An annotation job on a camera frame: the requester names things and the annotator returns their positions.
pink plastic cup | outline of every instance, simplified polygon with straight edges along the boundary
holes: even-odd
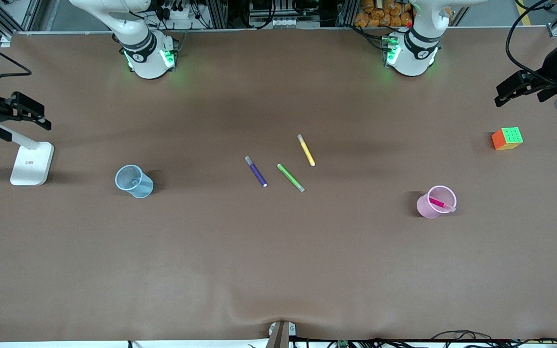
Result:
[[[444,202],[452,207],[457,207],[457,197],[453,190],[441,185],[432,187],[427,194],[418,198],[418,202],[416,202],[416,209],[425,218],[437,218],[442,214],[451,212],[450,209],[438,207],[431,203],[429,198]]]

white stand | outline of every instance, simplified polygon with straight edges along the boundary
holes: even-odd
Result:
[[[20,145],[10,176],[10,183],[20,187],[35,187],[45,183],[51,168],[55,147],[46,141],[33,141],[28,137],[0,125],[12,133],[12,141]]]

plastic cup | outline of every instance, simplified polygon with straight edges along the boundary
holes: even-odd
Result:
[[[444,202],[452,207],[457,206],[457,197],[455,196],[455,192],[453,192],[453,190],[441,185],[432,187],[427,194],[418,198],[418,202],[416,202],[418,212],[420,212],[420,215],[425,218],[437,218],[442,214],[451,212],[449,209],[438,207],[437,205],[431,203],[429,198],[434,198],[435,200]]]
[[[152,193],[154,182],[137,165],[121,167],[115,174],[115,185],[135,198],[145,198]]]

table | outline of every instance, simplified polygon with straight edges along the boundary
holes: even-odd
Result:
[[[13,187],[0,140],[0,341],[257,338],[278,319],[329,339],[557,337],[557,112],[495,107],[507,32],[450,29],[416,78],[352,31],[192,33],[156,81],[108,35],[14,37],[33,75],[0,95],[44,103],[53,130],[7,126],[55,156],[47,184]],[[538,67],[556,45],[519,28],[513,52]],[[493,150],[509,126],[525,143]],[[156,183],[145,200],[115,187],[129,163]],[[418,217],[437,184],[458,211]]]

green marker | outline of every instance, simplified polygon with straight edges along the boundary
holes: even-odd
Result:
[[[300,183],[298,183],[298,180],[296,180],[296,178],[294,178],[294,176],[290,172],[288,172],[287,169],[285,169],[285,167],[283,167],[283,165],[281,165],[281,163],[277,164],[277,168],[278,168],[278,170],[280,170],[281,173],[283,173],[285,178],[287,178],[289,181],[292,182],[292,184],[298,189],[298,191],[300,191],[300,192],[305,191],[305,188],[302,187],[302,185],[300,185]]]

